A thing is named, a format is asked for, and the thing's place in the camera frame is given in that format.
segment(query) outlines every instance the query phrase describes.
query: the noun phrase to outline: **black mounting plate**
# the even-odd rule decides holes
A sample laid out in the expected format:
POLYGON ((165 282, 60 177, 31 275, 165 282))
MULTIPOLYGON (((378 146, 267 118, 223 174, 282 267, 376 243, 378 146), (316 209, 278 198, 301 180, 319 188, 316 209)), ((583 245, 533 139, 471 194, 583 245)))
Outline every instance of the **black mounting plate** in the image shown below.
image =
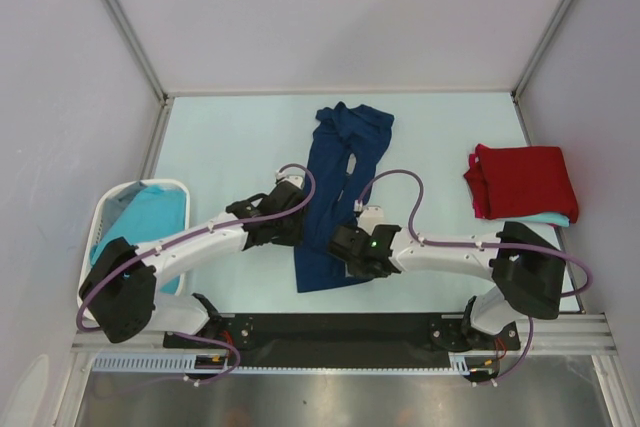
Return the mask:
MULTIPOLYGON (((235 314, 225 320, 246 367, 446 368, 449 352, 471 348, 458 337, 462 314, 235 314)), ((507 350, 520 349, 515 324, 499 337, 507 350)), ((495 340, 481 339, 473 348, 494 351, 495 340)))

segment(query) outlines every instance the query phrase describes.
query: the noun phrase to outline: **blue towel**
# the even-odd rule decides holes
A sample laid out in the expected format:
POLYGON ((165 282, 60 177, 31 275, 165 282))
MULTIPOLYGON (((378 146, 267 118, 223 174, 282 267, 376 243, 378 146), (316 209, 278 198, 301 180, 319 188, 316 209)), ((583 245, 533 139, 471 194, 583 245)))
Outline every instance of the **blue towel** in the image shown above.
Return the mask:
MULTIPOLYGON (((140 191, 94 247, 91 265, 96 263, 104 247, 118 237, 124 237, 134 245, 184 230, 186 200, 186 193, 180 189, 163 189, 152 185, 140 191)), ((161 291, 175 294, 179 281, 179 278, 170 280, 161 291)))
POLYGON ((527 215, 525 217, 509 217, 500 220, 515 220, 516 222, 538 222, 540 224, 552 224, 558 227, 569 227, 569 217, 558 212, 541 212, 540 214, 527 215))
MULTIPOLYGON (((304 222, 304 240, 294 248, 298 292, 334 289, 362 283, 346 276, 344 262, 327 254, 336 226, 354 224, 353 203, 376 174, 376 165, 391 142, 393 115, 361 105, 319 110, 307 167, 316 178, 316 193, 304 222), (351 175, 347 163, 353 154, 351 175)), ((305 193, 310 182, 305 182, 305 193)))

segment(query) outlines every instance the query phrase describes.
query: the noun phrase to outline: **white wall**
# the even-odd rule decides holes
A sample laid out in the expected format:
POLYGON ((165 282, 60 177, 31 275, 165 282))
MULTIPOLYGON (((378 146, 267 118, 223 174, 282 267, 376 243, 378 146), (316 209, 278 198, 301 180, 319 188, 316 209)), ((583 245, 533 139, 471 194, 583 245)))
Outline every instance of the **white wall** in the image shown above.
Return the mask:
POLYGON ((92 209, 138 175, 158 107, 100 0, 0 0, 0 12, 0 412, 43 353, 44 412, 92 209))
POLYGON ((562 146, 581 206, 567 234, 594 266, 604 311, 640 388, 640 2, 578 0, 525 91, 536 140, 562 146))
POLYGON ((559 0, 121 0, 175 91, 510 90, 559 0))

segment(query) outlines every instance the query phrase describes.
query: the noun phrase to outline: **navy blue clothing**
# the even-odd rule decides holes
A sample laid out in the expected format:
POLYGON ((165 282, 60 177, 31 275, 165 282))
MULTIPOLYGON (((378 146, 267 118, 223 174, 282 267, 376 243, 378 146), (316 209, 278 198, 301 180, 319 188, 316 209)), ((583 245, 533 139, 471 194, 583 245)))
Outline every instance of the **navy blue clothing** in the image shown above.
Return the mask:
MULTIPOLYGON (((316 114, 307 167, 316 178, 316 193, 304 222, 304 240, 294 248, 298 292, 334 289, 362 283, 346 276, 344 262, 327 254, 336 226, 355 223, 353 204, 376 174, 376 165, 391 142, 393 115, 361 105, 348 109, 340 102, 316 114), (351 175, 347 163, 353 154, 351 175)), ((305 193, 309 192, 309 180, 305 193)))

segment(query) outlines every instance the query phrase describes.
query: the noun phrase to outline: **floor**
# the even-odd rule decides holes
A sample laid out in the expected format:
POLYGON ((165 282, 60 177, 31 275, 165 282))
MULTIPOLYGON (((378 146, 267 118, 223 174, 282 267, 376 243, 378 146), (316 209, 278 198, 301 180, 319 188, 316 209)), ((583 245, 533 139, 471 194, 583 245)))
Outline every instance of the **floor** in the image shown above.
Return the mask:
MULTIPOLYGON (((425 182, 416 216, 422 232, 443 235, 499 231, 501 222, 475 219, 462 174, 476 144, 526 145, 507 93, 270 95, 177 98, 164 137, 156 178, 174 178, 191 192, 192 225, 205 222, 233 201, 269 192, 273 173, 289 162, 306 164, 316 110, 371 105, 395 116, 391 146, 378 172, 406 168, 425 182)), ((417 193, 408 177, 375 185, 371 203, 387 221, 406 225, 417 193)), ((531 224, 557 245, 554 230, 531 224)), ((484 280, 420 272, 366 284, 298 294, 290 248, 263 246, 212 260, 188 274, 187 288, 205 294, 221 312, 455 312, 484 280)), ((568 276, 565 291, 571 289, 568 276)), ((577 311, 575 298, 564 311, 577 311)))
POLYGON ((462 377, 231 375, 197 389, 150 374, 89 379, 77 427, 607 427, 590 357, 530 357, 498 388, 462 377))

